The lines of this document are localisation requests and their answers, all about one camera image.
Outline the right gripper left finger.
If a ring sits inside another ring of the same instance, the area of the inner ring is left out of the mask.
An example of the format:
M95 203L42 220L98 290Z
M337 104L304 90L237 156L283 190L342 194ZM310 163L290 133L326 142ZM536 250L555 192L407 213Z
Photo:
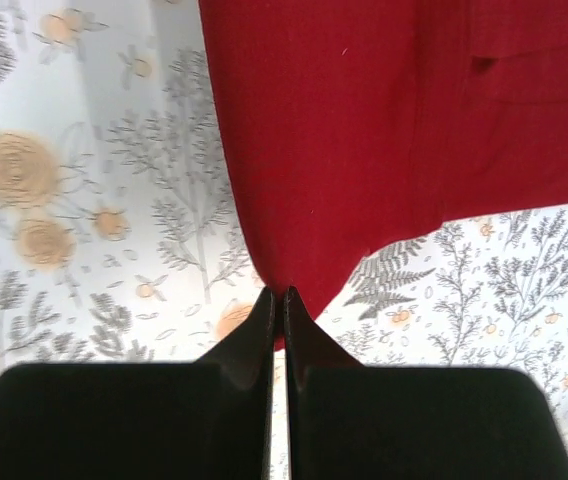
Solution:
M0 375L0 479L265 479L276 301L188 363L25 363Z

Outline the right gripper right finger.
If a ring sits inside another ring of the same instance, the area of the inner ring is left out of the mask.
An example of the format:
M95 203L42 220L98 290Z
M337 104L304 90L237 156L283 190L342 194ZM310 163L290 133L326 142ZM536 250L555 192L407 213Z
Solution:
M521 371L366 366L283 298L294 479L568 479L548 403Z

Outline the red t-shirt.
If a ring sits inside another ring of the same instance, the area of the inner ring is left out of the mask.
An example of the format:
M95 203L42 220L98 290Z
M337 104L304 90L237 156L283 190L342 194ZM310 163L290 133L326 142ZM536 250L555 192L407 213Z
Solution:
M568 1L203 1L240 224L318 315L444 222L568 204Z

